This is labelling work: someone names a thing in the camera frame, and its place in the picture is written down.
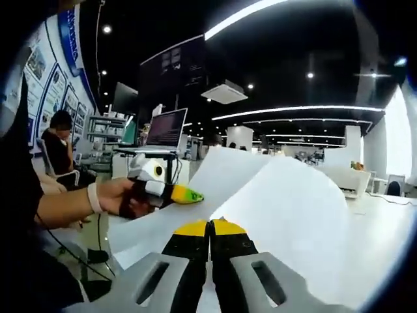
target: person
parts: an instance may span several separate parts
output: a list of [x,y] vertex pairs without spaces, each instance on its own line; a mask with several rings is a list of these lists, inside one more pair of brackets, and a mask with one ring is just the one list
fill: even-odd
[[[71,115],[65,110],[59,110],[51,118],[50,127],[43,132],[41,138],[45,142],[46,151],[55,174],[62,175],[77,169],[79,171],[78,186],[83,187],[95,182],[96,177],[75,166],[72,159],[71,128]],[[64,176],[58,178],[58,182],[72,188],[74,178],[71,175]]]
[[[12,93],[3,94],[0,115],[13,116],[12,122],[0,134],[2,168],[1,195],[3,199],[3,282],[7,286],[5,312],[20,309],[39,312],[58,312],[62,308],[83,301],[79,282],[54,257],[43,251],[38,238],[39,228],[54,229],[83,220],[94,213],[97,206],[103,212],[117,215],[122,197],[132,189],[126,178],[96,184],[97,202],[92,205],[87,188],[44,194],[31,162],[27,144],[28,86],[20,69],[20,79],[8,86]],[[135,217],[153,212],[146,201],[130,200],[129,208]]]

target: sleeve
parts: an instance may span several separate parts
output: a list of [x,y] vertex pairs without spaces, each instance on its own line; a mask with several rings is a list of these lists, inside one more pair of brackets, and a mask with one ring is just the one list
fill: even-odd
[[13,230],[27,231],[43,196],[28,146],[27,84],[23,77],[20,105],[14,122],[0,141],[2,212]]

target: man sitting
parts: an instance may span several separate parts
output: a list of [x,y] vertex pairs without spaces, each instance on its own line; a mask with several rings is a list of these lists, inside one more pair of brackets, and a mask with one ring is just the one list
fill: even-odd
[[[62,175],[74,170],[72,160],[72,144],[70,140],[72,128],[71,115],[64,110],[59,110],[51,119],[50,127],[42,134],[45,141],[51,165],[56,175]],[[78,186],[83,187],[95,182],[96,177],[86,171],[80,171]],[[58,182],[71,188],[74,178],[64,176],[58,178]]]

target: ceiling air conditioner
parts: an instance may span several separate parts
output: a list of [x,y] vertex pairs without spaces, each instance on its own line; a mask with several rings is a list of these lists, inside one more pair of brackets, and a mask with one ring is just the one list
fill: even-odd
[[248,97],[243,92],[243,88],[235,83],[225,80],[220,85],[205,91],[201,95],[221,104],[230,104],[247,99]]

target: forearm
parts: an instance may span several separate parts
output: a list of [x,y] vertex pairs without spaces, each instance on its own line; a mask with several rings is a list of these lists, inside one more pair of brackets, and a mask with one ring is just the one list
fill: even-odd
[[35,222],[49,229],[65,227],[72,222],[82,220],[93,214],[87,189],[80,189],[63,194],[43,195],[38,206]]

